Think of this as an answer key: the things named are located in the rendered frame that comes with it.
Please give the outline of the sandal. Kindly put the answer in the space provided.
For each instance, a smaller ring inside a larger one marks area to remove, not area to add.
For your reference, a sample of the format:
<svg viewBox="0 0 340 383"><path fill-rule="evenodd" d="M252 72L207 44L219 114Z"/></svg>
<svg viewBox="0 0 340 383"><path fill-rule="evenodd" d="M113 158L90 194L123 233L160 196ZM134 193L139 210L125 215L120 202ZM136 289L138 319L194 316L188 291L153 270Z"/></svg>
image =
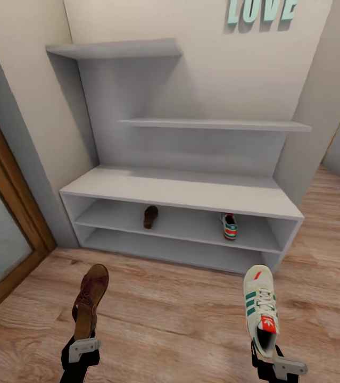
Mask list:
<svg viewBox="0 0 340 383"><path fill-rule="evenodd" d="M74 302L72 317L76 322L74 340L88 339L96 329L96 310L109 285L109 273L102 264L93 265L84 275L81 291Z"/></svg>
<svg viewBox="0 0 340 383"><path fill-rule="evenodd" d="M150 230L153 227L154 219L157 219L159 215L159 210L155 205L149 206L145 211L145 220L144 227L145 229Z"/></svg>

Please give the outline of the gym shoe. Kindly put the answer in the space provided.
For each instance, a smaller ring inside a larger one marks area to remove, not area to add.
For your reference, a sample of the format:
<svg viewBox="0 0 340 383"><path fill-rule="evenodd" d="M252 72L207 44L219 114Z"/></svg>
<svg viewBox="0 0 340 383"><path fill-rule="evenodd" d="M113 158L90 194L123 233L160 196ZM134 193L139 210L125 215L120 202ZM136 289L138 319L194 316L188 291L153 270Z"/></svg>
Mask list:
<svg viewBox="0 0 340 383"><path fill-rule="evenodd" d="M220 212L219 220L223 224L223 235L229 240L235 240L237 234L237 224L233 214Z"/></svg>
<svg viewBox="0 0 340 383"><path fill-rule="evenodd" d="M248 335L265 358L272 358L279 323L273 277L266 265L255 264L246 272L244 297Z"/></svg>

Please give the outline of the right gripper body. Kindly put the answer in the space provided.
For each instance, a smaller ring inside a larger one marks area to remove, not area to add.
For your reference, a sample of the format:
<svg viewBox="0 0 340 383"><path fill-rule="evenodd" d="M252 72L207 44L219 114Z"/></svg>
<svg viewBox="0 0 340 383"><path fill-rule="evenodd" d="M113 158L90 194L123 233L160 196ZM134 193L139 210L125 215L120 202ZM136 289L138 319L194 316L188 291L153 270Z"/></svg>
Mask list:
<svg viewBox="0 0 340 383"><path fill-rule="evenodd" d="M287 380L277 379L273 370L273 363L258 362L259 379L269 381L269 383L298 383L298 375L287 373Z"/></svg>

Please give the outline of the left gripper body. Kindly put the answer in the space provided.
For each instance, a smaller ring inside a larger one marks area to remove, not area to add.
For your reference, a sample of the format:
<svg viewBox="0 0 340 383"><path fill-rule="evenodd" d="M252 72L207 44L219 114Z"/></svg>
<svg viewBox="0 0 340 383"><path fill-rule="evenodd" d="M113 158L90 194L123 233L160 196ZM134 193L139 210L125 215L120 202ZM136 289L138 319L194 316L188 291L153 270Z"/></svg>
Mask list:
<svg viewBox="0 0 340 383"><path fill-rule="evenodd" d="M79 362L73 363L69 363L69 351L64 351L61 360L65 371L60 383L67 378L74 378L78 380L79 383L83 383L88 367L99 364L99 350L96 349L94 352L83 353Z"/></svg>

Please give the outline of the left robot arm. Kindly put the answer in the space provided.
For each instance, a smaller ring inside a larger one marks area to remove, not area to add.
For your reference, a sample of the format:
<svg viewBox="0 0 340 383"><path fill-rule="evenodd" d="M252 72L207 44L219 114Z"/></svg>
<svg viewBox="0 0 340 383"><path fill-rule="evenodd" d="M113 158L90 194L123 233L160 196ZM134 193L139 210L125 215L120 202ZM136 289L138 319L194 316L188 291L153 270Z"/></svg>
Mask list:
<svg viewBox="0 0 340 383"><path fill-rule="evenodd" d="M64 374L60 383L83 383L89 366L99 364L99 350L103 340L95 337L95 330L88 339L74 340L74 335L62 350Z"/></svg>

